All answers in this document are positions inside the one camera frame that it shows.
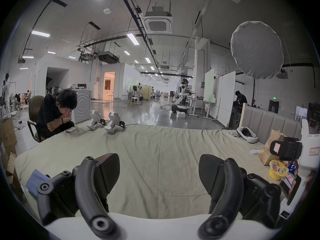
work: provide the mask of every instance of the brown chair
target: brown chair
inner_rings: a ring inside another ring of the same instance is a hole
[[[28,123],[29,130],[31,132],[32,137],[37,142],[42,142],[43,140],[46,139],[40,136],[38,125],[37,125],[38,115],[39,115],[40,108],[42,106],[43,99],[44,99],[43,96],[37,95],[37,96],[33,96],[29,102],[29,120],[27,121],[27,123]],[[33,133],[31,126],[35,127],[37,131],[35,134]]]

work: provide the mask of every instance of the man's hand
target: man's hand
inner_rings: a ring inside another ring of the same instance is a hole
[[[51,132],[57,129],[61,125],[62,125],[62,121],[60,118],[54,119],[52,122],[47,123],[47,127]]]

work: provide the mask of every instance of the white board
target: white board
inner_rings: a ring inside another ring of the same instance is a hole
[[[236,72],[222,76],[221,98],[218,110],[218,121],[228,127],[235,96]]]
[[[216,103],[212,104],[210,107],[210,116],[212,116],[214,119],[217,119],[218,117],[218,111],[220,106],[221,84],[222,84],[222,77],[214,79],[213,94],[214,94],[214,97],[216,98]]]

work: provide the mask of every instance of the glossy floor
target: glossy floor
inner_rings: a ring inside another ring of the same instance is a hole
[[[223,126],[219,122],[213,122],[210,119],[201,118],[205,116],[199,114],[196,116],[187,116],[186,118],[176,118],[176,114],[170,114],[167,101],[162,102],[146,102],[144,101],[142,105],[128,105],[123,102],[113,102],[113,103],[96,103],[91,102],[91,109],[98,110],[103,117],[108,117],[110,111],[116,111],[119,113],[121,120],[126,124],[143,124],[143,125],[156,125],[156,126],[168,126],[183,129],[200,129],[200,130],[212,130],[221,129]],[[28,120],[28,112],[23,113],[20,111],[19,118],[26,123]],[[15,126],[18,125],[16,119],[13,120]],[[17,144],[16,152],[17,154],[22,154],[23,152],[33,148],[38,144],[31,134],[28,126],[24,126],[20,130],[16,130]]]

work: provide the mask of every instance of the upholstered headboard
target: upholstered headboard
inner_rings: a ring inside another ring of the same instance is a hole
[[[301,140],[301,122],[247,104],[242,108],[240,126],[249,127],[262,144],[267,142],[272,129]]]

